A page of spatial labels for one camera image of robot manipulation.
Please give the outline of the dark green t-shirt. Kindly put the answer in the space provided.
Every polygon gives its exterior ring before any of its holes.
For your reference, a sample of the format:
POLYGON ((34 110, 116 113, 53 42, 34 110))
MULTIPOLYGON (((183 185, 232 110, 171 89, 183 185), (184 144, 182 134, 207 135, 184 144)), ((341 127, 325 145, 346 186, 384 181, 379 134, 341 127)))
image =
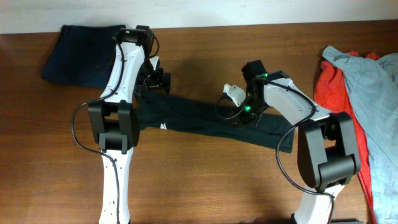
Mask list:
POLYGON ((148 127, 201 134, 247 142, 275 149, 280 137, 292 126, 282 116, 264 114, 243 128, 217 117, 214 104, 141 90, 135 109, 140 129, 148 127))

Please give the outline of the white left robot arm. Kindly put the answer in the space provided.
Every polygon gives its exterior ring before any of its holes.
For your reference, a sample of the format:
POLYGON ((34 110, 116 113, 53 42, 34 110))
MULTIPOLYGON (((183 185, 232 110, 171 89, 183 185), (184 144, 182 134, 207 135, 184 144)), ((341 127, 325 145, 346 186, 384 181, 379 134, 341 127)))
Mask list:
POLYGON ((148 26, 122 28, 114 36, 115 57, 100 99, 88 105, 95 143, 103 160, 100 223, 129 223, 129 166, 140 127, 132 101, 136 90, 170 91, 171 74, 160 67, 152 47, 159 41, 148 26))

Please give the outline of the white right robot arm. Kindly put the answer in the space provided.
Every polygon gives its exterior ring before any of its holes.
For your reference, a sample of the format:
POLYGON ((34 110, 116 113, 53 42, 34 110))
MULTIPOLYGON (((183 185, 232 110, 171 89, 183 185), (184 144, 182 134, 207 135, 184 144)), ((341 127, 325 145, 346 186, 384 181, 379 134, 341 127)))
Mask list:
POLYGON ((236 107, 229 120, 244 126, 274 108, 291 124, 286 133, 298 132, 297 165, 305 183, 299 186, 282 171, 303 193, 292 216, 294 223, 331 223, 336 197, 361 170, 351 116, 318 105, 285 72, 268 72, 260 60, 245 64, 241 73, 246 89, 229 84, 223 87, 224 97, 236 107))

